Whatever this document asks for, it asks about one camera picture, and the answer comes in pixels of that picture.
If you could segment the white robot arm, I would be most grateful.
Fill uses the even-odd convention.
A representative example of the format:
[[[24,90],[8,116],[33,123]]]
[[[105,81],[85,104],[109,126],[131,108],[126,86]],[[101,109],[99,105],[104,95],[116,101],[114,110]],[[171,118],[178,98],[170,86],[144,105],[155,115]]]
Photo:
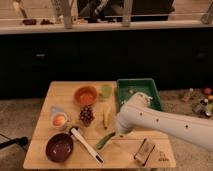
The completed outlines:
[[[132,95],[116,116],[118,134],[135,127],[146,127],[213,151],[213,120],[161,112],[149,108],[151,97],[142,92]]]

